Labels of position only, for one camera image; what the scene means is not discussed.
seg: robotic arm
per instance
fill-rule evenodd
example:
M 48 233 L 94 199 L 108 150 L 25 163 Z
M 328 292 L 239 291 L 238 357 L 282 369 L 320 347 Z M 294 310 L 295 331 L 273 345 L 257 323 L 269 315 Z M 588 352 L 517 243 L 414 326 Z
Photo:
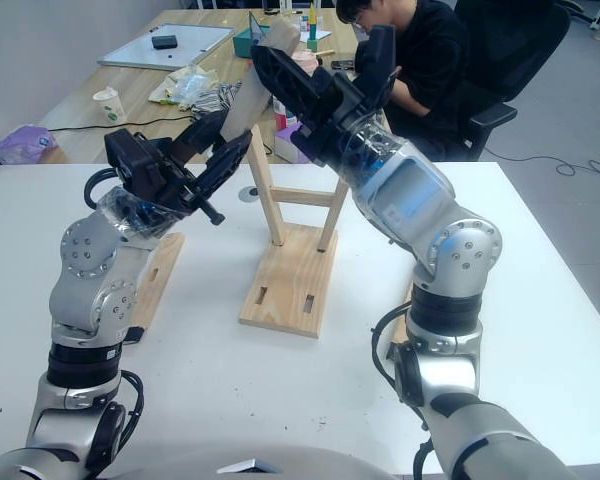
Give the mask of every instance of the robotic arm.
M 502 238 L 456 203 L 446 177 L 410 142 L 374 118 L 396 74 L 394 45 L 392 27 L 375 27 L 358 48 L 353 82 L 321 67 L 309 77 L 270 47 L 253 47 L 252 57 L 262 83 L 303 124 L 292 142 L 335 170 L 367 220 L 417 260 L 408 341 L 395 353 L 395 380 L 387 378 L 430 431 L 445 474 L 575 478 L 506 410 L 477 396 L 478 314 Z
M 0 457 L 0 479 L 95 478 L 133 433 L 142 412 L 142 381 L 120 371 L 135 303 L 136 283 L 149 254 L 173 224 L 201 209 L 214 225 L 224 217 L 209 197 L 237 169 L 251 132 L 226 143 L 218 134 L 226 112 L 213 113 L 176 140 L 149 141 L 126 129 L 105 136 L 111 169 L 85 186 L 94 208 L 65 231 L 62 272 L 49 300 L 52 344 L 40 378 L 26 448 Z M 184 168 L 194 153 L 216 143 L 205 171 Z M 96 205 L 91 190 L 118 176 Z M 121 378 L 138 391 L 125 425 L 125 407 L 114 401 Z

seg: whiteboard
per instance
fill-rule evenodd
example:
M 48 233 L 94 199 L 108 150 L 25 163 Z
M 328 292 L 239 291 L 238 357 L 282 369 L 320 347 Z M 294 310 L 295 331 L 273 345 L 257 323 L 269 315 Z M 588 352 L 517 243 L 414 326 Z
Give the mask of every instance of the whiteboard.
M 178 70 L 191 62 L 199 62 L 230 37 L 231 27 L 179 25 L 165 23 L 98 59 L 100 65 Z M 176 48 L 156 50 L 151 43 L 155 35 L 175 35 Z

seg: black hair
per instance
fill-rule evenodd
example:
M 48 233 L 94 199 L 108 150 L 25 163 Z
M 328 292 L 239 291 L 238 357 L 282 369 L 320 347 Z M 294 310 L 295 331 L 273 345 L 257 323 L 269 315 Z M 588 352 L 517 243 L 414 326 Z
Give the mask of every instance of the black hair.
M 371 0 L 336 0 L 336 15 L 342 23 L 353 23 L 358 14 L 371 8 Z

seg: white wall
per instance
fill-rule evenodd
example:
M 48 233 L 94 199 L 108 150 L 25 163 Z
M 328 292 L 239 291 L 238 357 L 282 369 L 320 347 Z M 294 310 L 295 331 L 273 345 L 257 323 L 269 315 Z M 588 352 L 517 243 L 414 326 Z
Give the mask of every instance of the white wall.
M 0 139 L 35 123 L 178 0 L 0 0 Z

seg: gray floor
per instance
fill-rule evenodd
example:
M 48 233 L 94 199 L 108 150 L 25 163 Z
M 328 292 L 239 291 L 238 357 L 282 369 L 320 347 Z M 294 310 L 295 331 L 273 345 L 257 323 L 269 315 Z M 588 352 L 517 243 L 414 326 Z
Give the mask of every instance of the gray floor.
M 579 3 L 589 15 L 600 5 Z M 575 164 L 600 161 L 600 42 L 592 37 L 586 23 L 572 22 L 547 64 L 511 102 L 518 117 L 493 132 L 489 149 L 515 158 L 551 155 Z M 514 163 L 487 152 L 481 160 L 498 161 L 600 313 L 600 175 L 579 171 L 573 177 L 560 176 L 551 160 Z M 586 335 L 586 324 L 582 332 Z M 600 480 L 600 465 L 574 471 L 580 478 Z

